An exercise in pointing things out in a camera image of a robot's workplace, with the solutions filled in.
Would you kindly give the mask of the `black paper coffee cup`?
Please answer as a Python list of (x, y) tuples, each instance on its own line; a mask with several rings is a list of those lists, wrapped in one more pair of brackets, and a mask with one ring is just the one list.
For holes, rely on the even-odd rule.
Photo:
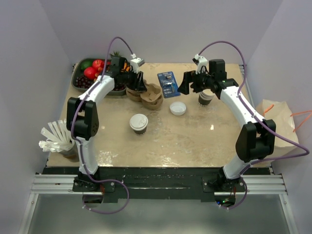
[(140, 130), (133, 129), (134, 133), (139, 136), (145, 134), (146, 130), (147, 130), (147, 127), (140, 129)]

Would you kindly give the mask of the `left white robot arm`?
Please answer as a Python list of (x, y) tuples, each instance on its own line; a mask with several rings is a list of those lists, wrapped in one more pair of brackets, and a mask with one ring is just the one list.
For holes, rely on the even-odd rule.
[(131, 55), (129, 67), (124, 64), (124, 57), (113, 57), (109, 70), (103, 69), (96, 74), (91, 87), (79, 97), (71, 97), (67, 102), (66, 126), (75, 141), (79, 157), (79, 173), (74, 184), (79, 187), (96, 191), (101, 186), (98, 162), (94, 153), (94, 137), (99, 129), (97, 104), (111, 92), (116, 84), (139, 92), (147, 90), (140, 71), (145, 61)]

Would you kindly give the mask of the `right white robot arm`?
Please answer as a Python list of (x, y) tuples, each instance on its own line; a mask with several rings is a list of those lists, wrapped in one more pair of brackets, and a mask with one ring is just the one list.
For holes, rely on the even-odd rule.
[(259, 114), (240, 92), (238, 83), (227, 78), (224, 60), (207, 60), (196, 55), (193, 62), (197, 69), (184, 72), (178, 92), (188, 95), (191, 91), (201, 93), (209, 89), (228, 106), (241, 127), (235, 144), (236, 155), (208, 182), (214, 191), (227, 192), (239, 183), (240, 176), (252, 163), (273, 153), (276, 124)]

